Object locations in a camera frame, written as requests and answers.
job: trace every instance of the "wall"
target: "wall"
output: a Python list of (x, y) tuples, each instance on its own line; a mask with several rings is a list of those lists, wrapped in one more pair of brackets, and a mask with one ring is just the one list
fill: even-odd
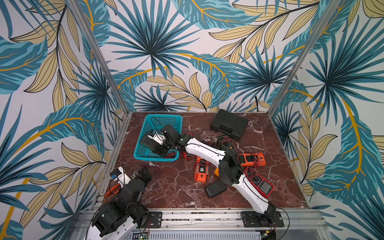
[(0, 9), (0, 240), (66, 239), (100, 184), (121, 110), (65, 1)]
[(327, 2), (108, 0), (95, 37), (130, 111), (267, 111)]
[(321, 47), (307, 56), (273, 121), (308, 200), (321, 209), (334, 238), (380, 240), (384, 1), (353, 4), (338, 31), (324, 30), (327, 41), (320, 38)]

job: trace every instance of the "tool case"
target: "tool case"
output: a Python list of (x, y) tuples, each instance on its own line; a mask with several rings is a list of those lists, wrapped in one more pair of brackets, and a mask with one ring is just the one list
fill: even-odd
[(210, 128), (214, 131), (229, 135), (234, 140), (240, 140), (249, 120), (224, 109), (220, 109), (212, 121)]

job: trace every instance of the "blue plastic basket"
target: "blue plastic basket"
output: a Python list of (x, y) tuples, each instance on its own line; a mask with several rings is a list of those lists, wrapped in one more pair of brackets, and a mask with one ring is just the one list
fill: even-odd
[(178, 133), (181, 134), (181, 127), (183, 125), (183, 117), (180, 115), (174, 114), (148, 114), (144, 118), (143, 126), (141, 127), (139, 139), (137, 140), (135, 151), (133, 157), (138, 160), (152, 161), (152, 162), (173, 162), (179, 157), (179, 152), (176, 150), (169, 150), (168, 153), (172, 151), (176, 152), (176, 157), (174, 158), (162, 158), (159, 155), (153, 153), (149, 148), (140, 144), (141, 138), (146, 132), (151, 129), (161, 130), (165, 125), (172, 125)]

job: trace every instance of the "red multimeter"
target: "red multimeter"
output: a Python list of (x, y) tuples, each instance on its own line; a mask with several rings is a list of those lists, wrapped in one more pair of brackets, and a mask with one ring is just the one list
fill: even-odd
[(243, 167), (260, 167), (266, 164), (264, 155), (261, 152), (241, 153), (237, 155), (237, 159)]
[(247, 167), (244, 174), (253, 187), (255, 187), (255, 189), (265, 198), (269, 197), (271, 192), (275, 189), (275, 186), (262, 176), (258, 175), (253, 168)]
[(196, 157), (195, 167), (195, 181), (207, 183), (208, 181), (208, 167), (209, 162), (202, 159), (201, 157)]

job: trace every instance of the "orange device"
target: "orange device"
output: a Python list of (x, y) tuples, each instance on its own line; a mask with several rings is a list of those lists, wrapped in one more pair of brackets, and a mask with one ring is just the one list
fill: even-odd
[(207, 183), (209, 162), (207, 162), (206, 160), (200, 157), (197, 157), (194, 167), (195, 167), (195, 181)]
[(260, 167), (266, 164), (264, 155), (261, 152), (241, 153), (237, 155), (237, 159), (243, 167)]

